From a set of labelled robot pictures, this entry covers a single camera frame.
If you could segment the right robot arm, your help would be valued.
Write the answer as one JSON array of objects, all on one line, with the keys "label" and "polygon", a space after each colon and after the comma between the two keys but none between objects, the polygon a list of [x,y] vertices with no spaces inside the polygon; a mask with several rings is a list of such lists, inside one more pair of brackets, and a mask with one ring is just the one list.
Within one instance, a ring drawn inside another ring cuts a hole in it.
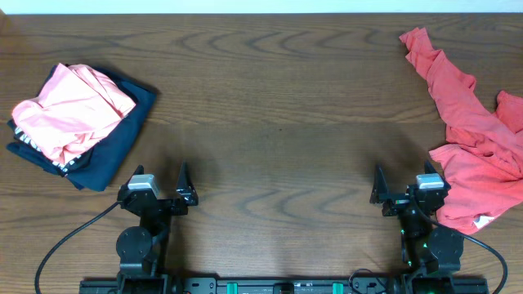
[{"label": "right robot arm", "polygon": [[454,293],[452,274],[461,268],[464,238],[439,225],[431,215],[445,204],[450,184],[426,162],[425,172],[406,191],[389,190],[383,170],[375,167],[372,204],[385,217],[400,221],[401,258],[409,271],[389,278],[385,293]]}]

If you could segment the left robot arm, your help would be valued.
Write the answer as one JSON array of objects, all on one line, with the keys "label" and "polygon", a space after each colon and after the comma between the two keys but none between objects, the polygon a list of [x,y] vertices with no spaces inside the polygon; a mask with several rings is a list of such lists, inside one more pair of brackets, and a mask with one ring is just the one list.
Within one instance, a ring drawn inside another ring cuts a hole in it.
[{"label": "left robot arm", "polygon": [[159,197],[154,175],[146,174],[140,165],[120,187],[117,201],[122,209],[140,218],[139,225],[125,229],[116,242],[120,258],[117,292],[181,292],[179,279],[167,273],[164,262],[172,218],[186,215],[189,207],[199,204],[187,165],[181,165],[171,198]]}]

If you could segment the red-orange soccer t-shirt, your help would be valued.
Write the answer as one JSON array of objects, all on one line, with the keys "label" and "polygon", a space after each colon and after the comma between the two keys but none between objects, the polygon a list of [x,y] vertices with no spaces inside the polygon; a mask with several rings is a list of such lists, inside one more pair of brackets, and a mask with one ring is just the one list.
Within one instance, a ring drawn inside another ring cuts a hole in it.
[{"label": "red-orange soccer t-shirt", "polygon": [[437,220],[474,234],[522,202],[522,99],[500,91],[490,112],[475,95],[476,78],[435,49],[425,29],[400,41],[446,125],[445,145],[429,153],[451,186]]}]

